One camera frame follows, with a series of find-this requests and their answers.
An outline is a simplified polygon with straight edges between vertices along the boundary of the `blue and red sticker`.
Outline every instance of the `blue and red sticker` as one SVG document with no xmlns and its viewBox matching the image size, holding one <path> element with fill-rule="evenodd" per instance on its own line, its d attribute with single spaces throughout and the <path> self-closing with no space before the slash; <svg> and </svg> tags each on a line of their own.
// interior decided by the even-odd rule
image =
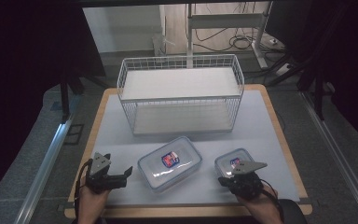
<svg viewBox="0 0 358 224">
<path fill-rule="evenodd" d="M 231 165 L 231 167 L 233 169 L 237 166 L 238 163 L 240 163 L 240 158 L 238 158 L 238 157 L 229 162 L 229 164 Z"/>
<path fill-rule="evenodd" d="M 175 152 L 169 152 L 165 154 L 163 157 L 161 157 L 161 161 L 167 168 L 171 168 L 180 162 L 179 157 Z"/>
</svg>

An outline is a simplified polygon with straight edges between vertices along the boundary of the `human hand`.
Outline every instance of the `human hand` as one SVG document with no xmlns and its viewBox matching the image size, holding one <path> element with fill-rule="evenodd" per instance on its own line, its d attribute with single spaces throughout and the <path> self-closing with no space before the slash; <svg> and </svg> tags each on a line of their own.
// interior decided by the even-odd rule
<svg viewBox="0 0 358 224">
<path fill-rule="evenodd" d="M 107 197 L 111 190 L 105 190 L 100 194 L 95 193 L 86 186 L 86 178 L 80 180 L 80 204 L 78 211 L 78 224 L 92 224 L 98 219 L 104 210 Z"/>
<path fill-rule="evenodd" d="M 264 190 L 271 195 L 278 195 L 278 192 L 269 186 L 264 185 Z M 262 224 L 282 224 L 280 213 L 274 202 L 264 194 L 260 194 L 251 201 L 236 196 L 239 203 L 242 203 L 251 215 Z"/>
</svg>

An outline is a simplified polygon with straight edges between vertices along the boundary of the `small plastic container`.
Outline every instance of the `small plastic container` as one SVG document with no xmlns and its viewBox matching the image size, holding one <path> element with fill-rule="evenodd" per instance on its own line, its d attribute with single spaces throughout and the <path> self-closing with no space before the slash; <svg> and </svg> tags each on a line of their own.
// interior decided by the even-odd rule
<svg viewBox="0 0 358 224">
<path fill-rule="evenodd" d="M 239 161 L 254 161 L 249 152 L 244 148 L 238 148 L 228 152 L 214 160 L 214 168 L 219 176 L 230 178 L 235 165 Z"/>
<path fill-rule="evenodd" d="M 179 137 L 143 156 L 138 168 L 153 192 L 160 193 L 193 174 L 202 156 L 187 137 Z"/>
</svg>

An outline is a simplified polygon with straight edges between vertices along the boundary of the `white metal stand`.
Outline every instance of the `white metal stand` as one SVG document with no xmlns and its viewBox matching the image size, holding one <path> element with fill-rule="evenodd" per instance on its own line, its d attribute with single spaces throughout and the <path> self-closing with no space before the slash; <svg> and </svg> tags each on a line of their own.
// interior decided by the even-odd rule
<svg viewBox="0 0 358 224">
<path fill-rule="evenodd" d="M 252 49 L 261 69 L 267 69 L 266 60 L 260 50 L 260 41 L 269 17 L 269 9 L 272 2 L 268 2 L 263 13 L 252 14 L 218 14 L 218 15 L 192 15 L 191 4 L 188 4 L 187 13 L 187 56 L 193 55 L 193 29 L 212 28 L 251 28 L 258 27 L 257 36 L 252 43 Z"/>
</svg>

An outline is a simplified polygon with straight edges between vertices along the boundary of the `white wire basket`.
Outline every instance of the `white wire basket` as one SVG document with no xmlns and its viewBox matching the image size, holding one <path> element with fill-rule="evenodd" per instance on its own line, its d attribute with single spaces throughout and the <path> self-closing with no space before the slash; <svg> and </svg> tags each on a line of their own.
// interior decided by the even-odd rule
<svg viewBox="0 0 358 224">
<path fill-rule="evenodd" d="M 243 88 L 235 55 L 124 59 L 117 80 L 135 135 L 231 132 Z"/>
</svg>

